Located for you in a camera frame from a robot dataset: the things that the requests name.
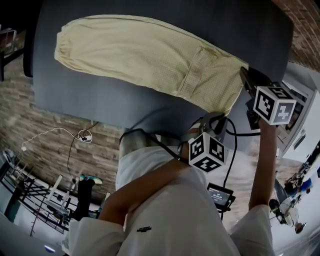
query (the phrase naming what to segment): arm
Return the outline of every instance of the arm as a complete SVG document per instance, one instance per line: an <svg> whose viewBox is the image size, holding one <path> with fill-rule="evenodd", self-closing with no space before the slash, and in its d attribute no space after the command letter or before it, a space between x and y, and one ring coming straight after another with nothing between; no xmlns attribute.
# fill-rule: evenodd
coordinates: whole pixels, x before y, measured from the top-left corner
<svg viewBox="0 0 320 256"><path fill-rule="evenodd" d="M254 176L249 210L258 205L269 205L275 186L277 138L276 126L259 121L261 130L259 159Z"/></svg>
<svg viewBox="0 0 320 256"><path fill-rule="evenodd" d="M176 160L133 180L106 200L100 220L124 225L127 213L135 210L159 189L189 170L189 166Z"/></svg>

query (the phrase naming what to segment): gray table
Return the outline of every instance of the gray table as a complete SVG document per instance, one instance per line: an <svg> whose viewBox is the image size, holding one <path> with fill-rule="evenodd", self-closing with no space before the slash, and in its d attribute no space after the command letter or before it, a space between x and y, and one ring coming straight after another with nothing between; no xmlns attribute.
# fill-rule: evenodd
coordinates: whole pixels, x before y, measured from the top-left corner
<svg viewBox="0 0 320 256"><path fill-rule="evenodd" d="M63 25L101 14L145 16L173 24L243 59L273 81L281 81L286 70L293 24L269 0L44 0L33 49L39 108L178 137L205 114L181 98L115 78L76 72L54 60L56 35ZM250 132L244 105L248 99L242 92L229 116L239 133ZM250 139L239 140L239 150L244 150ZM226 136L227 146L232 148L233 141Z"/></svg>

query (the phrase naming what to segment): white sleeve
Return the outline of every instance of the white sleeve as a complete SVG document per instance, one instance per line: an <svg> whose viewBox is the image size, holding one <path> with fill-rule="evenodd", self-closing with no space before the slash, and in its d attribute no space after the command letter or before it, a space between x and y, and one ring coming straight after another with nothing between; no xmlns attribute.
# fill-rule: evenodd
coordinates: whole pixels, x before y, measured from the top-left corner
<svg viewBox="0 0 320 256"><path fill-rule="evenodd" d="M70 223L70 256L115 256L124 240L119 224L88 217Z"/></svg>
<svg viewBox="0 0 320 256"><path fill-rule="evenodd" d="M252 208L231 230L231 239L242 256L274 256L269 207Z"/></svg>

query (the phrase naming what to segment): floor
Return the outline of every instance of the floor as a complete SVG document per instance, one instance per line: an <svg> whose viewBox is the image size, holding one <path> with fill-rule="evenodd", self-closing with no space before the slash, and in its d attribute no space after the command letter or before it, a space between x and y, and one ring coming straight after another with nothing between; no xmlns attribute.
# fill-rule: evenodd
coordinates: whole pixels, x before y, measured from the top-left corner
<svg viewBox="0 0 320 256"><path fill-rule="evenodd" d="M34 104L32 78L27 78L22 70L22 57L5 67L5 81L0 83L0 150L12 149L19 154L24 141L35 134L63 127L71 133L92 125L91 120L52 113L38 109ZM99 123L91 130L93 142L75 142L71 149L70 171L73 177L79 174L98 176L103 180L95 188L93 197L102 200L107 192L114 192L118 169L119 138L122 129ZM67 169L67 159L73 138L65 131L54 131L41 135L25 144L27 151L21 158L32 168L32 173L47 182L54 183L63 175L61 188L72 185ZM230 151L225 168L209 174L208 182L222 184L232 156ZM259 155L259 137L256 137L247 152L237 152L227 188L234 190L236 200L232 211L224 216L223 223L230 229L248 212L248 203ZM292 176L301 163L286 159L277 160L277 178L284 182Z"/></svg>

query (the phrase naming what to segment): white shirt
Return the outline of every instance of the white shirt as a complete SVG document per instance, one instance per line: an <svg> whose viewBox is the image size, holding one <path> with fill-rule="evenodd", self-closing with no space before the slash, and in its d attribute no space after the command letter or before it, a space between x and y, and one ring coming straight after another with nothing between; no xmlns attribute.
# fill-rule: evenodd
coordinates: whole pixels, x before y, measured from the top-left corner
<svg viewBox="0 0 320 256"><path fill-rule="evenodd" d="M286 224L294 227L299 221L299 211L297 208L291 208L291 198L285 199L279 206L280 212L283 213Z"/></svg>
<svg viewBox="0 0 320 256"><path fill-rule="evenodd" d="M134 151L119 162L116 189L166 163L161 147ZM253 208L225 230L205 177L194 169L149 197L126 227L92 218L70 224L70 255L77 256L246 256L274 255L269 208Z"/></svg>

